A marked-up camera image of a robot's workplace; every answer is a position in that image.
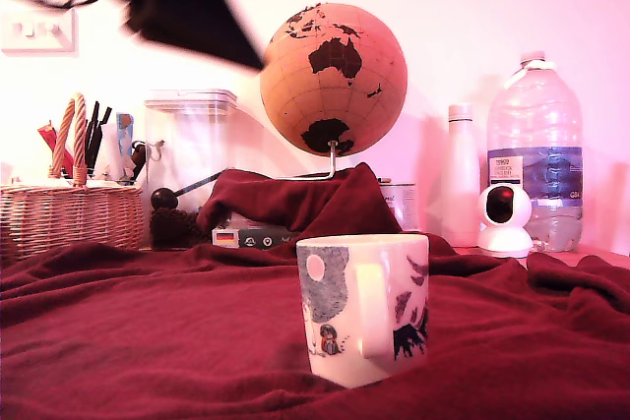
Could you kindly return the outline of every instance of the security camera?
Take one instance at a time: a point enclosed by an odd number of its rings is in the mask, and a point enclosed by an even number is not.
[[[481,193],[478,201],[481,222],[479,248],[497,258],[525,258],[533,246],[523,228],[532,216],[530,196],[518,185],[502,182]]]

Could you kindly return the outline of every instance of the maroon fleece blanket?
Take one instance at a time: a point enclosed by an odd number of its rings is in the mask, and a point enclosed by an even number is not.
[[[400,230],[363,164],[309,184],[229,171],[200,221],[226,209],[302,237]],[[87,243],[5,268],[2,418],[630,418],[630,271],[430,246],[428,363],[354,390],[310,373],[291,244]]]

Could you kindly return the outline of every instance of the camera lens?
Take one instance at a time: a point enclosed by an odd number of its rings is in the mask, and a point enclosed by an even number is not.
[[[514,214],[514,191],[507,186],[498,186],[488,193],[485,212],[496,223],[505,223]]]

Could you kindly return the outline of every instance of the light switch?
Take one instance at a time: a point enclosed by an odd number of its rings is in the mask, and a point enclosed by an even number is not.
[[[26,38],[33,38],[35,36],[34,28],[32,27],[32,22],[26,21],[22,24],[22,34]]]
[[[74,37],[74,10],[0,12],[0,41],[6,53],[71,52]]]

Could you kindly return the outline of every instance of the basket handle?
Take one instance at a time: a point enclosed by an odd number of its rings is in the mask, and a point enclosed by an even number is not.
[[[88,182],[88,167],[86,166],[86,99],[81,93],[75,93],[63,115],[61,129],[52,153],[52,166],[48,171],[48,177],[56,179],[61,177],[61,165],[63,163],[66,140],[70,131],[72,118],[75,119],[75,163],[72,166],[74,176],[74,186],[85,186]]]

